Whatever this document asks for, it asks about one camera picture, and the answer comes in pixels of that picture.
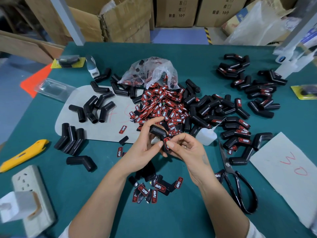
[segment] forearm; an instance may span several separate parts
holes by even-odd
[[[103,178],[69,226],[69,238],[109,237],[128,174],[117,163]]]
[[[216,237],[245,238],[249,220],[215,178],[200,188]]]

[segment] white board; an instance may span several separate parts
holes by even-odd
[[[317,212],[317,167],[282,132],[250,159],[307,228]]]
[[[109,88],[110,91],[113,92],[112,87],[100,87]],[[137,89],[138,96],[142,93],[143,90]],[[134,143],[139,137],[140,132],[136,131],[139,124],[129,121],[129,112],[135,111],[136,106],[130,97],[115,95],[106,99],[103,105],[113,101],[116,106],[110,110],[104,123],[98,122],[93,124],[88,119],[86,122],[80,123],[78,121],[77,112],[73,112],[68,109],[70,104],[83,107],[93,95],[99,97],[101,94],[94,92],[90,85],[81,86],[73,91],[68,100],[65,102],[56,120],[55,132],[61,136],[61,125],[63,123],[69,123],[69,125],[75,126],[76,128],[83,128],[86,131],[87,139],[119,142],[123,137],[128,136],[129,139],[126,143]],[[123,125],[126,125],[127,128],[123,134],[119,134]]]

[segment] person's right hand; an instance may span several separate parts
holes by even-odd
[[[171,149],[169,154],[182,159],[189,171],[189,175],[198,187],[210,180],[217,180],[210,166],[203,145],[193,136],[182,133],[167,141]]]

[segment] black scissor handle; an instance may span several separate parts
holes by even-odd
[[[236,185],[237,185],[237,189],[238,189],[238,200],[239,200],[239,203],[241,204],[240,208],[246,214],[253,214],[256,211],[257,206],[258,206],[256,192],[254,191],[254,189],[250,185],[250,183],[238,171],[236,171],[235,173],[237,175],[237,176],[235,176],[235,179],[236,179]],[[245,208],[243,201],[242,201],[241,187],[240,187],[240,182],[239,182],[238,178],[241,179],[247,185],[247,187],[250,189],[250,191],[252,193],[252,201],[251,201],[251,205],[250,205],[248,210]]]
[[[238,197],[237,197],[237,195],[236,195],[236,193],[235,193],[235,190],[233,189],[232,184],[231,184],[231,182],[230,182],[230,180],[229,180],[229,178],[228,178],[228,174],[225,174],[224,178],[225,178],[225,180],[226,180],[226,182],[227,182],[227,185],[228,185],[228,187],[229,187],[229,190],[230,190],[232,199],[236,202],[237,206],[239,206],[239,208],[242,209],[242,208],[241,208],[240,201],[239,201],[239,199],[238,199]]]

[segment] power socket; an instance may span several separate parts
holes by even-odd
[[[37,237],[55,221],[55,214],[37,166],[30,165],[12,176],[12,183],[14,191],[34,191],[38,196],[40,211],[31,218],[23,219],[27,237]]]

